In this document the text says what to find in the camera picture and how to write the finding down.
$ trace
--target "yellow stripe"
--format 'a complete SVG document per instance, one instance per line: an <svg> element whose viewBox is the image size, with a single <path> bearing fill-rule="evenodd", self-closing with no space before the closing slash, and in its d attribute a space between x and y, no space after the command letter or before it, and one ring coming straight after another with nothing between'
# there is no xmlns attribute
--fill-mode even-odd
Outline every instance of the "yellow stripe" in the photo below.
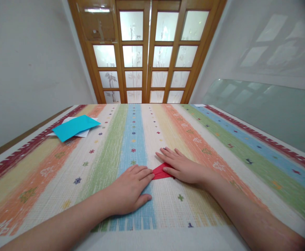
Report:
<svg viewBox="0 0 305 251"><path fill-rule="evenodd" d="M81 110L76 116L81 116L93 110L94 105L88 105ZM14 168L0 178L0 204L5 202L5 198L10 195L15 188L38 167L41 161L48 156L56 146L59 140L49 138L42 142L33 152L28 154Z"/></svg>
<svg viewBox="0 0 305 251"><path fill-rule="evenodd" d="M171 149L177 148L187 158L195 161L191 151L182 140L182 136L173 127L172 120L169 119L161 105L151 105L155 111L160 128L163 131L167 145ZM231 224L225 212L207 192L187 184L184 184L184 190L197 226L208 227Z"/></svg>

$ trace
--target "striped tablecloth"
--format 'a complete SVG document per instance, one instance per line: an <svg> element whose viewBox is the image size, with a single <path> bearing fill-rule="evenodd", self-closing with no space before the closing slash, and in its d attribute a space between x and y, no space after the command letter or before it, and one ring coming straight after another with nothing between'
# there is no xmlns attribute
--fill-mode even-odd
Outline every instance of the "striped tablecloth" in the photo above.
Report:
<svg viewBox="0 0 305 251"><path fill-rule="evenodd" d="M61 143L46 136L68 116L101 125ZM220 173L305 237L305 154L213 106L80 105L0 159L0 246L109 186L128 167L161 164L160 147ZM173 178L152 181L153 200L105 220L78 249L246 249L206 192Z"/></svg>

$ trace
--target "blue paper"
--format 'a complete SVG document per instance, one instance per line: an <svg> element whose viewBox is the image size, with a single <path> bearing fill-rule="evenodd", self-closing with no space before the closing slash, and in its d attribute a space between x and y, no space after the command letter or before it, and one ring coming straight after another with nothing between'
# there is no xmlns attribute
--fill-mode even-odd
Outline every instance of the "blue paper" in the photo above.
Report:
<svg viewBox="0 0 305 251"><path fill-rule="evenodd" d="M67 139L75 136L77 133L97 125L100 125L100 123L86 115L83 115L55 127L53 132L62 142L64 142Z"/></svg>

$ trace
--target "red paper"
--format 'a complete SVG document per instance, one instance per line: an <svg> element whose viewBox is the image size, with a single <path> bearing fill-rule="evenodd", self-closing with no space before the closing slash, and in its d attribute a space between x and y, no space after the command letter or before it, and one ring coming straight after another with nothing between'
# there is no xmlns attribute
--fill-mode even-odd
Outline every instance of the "red paper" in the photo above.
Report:
<svg viewBox="0 0 305 251"><path fill-rule="evenodd" d="M163 163L161 164L160 166L156 167L154 170L153 170L153 174L155 174L155 177L153 178L153 180L158 180L158 179L161 179L161 178L169 178L169 177L173 177L172 175L166 173L163 171L163 167L171 167L169 164L167 163Z"/></svg>

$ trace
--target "white paper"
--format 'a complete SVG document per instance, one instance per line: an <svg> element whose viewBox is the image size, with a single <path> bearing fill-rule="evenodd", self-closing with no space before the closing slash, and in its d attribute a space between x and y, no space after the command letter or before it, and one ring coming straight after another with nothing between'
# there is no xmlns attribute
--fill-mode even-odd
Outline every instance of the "white paper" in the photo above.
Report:
<svg viewBox="0 0 305 251"><path fill-rule="evenodd" d="M65 122L68 122L68 121L70 121L70 120L72 120L72 119L74 119L74 118L76 118L76 117L67 117L67 118L65 118L65 119L63 120L62 124L64 124ZM82 132L76 134L75 136L81 137L81 138L86 138L87 135L88 135L88 133L89 133L89 131L90 131L90 129L87 129L87 130L85 130L85 131L82 131ZM50 134L47 134L47 136L56 136L56 134L55 134L54 132L52 132L52 133L50 133Z"/></svg>

